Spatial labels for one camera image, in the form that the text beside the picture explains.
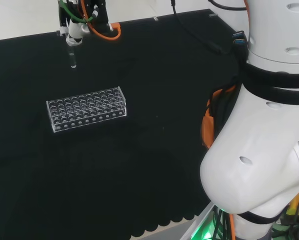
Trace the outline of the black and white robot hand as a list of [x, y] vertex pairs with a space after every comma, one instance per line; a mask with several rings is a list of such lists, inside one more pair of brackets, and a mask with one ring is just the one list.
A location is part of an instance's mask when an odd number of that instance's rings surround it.
[[59, 0], [57, 3], [59, 33], [68, 46], [80, 45], [88, 34], [108, 41], [116, 39], [104, 0]]

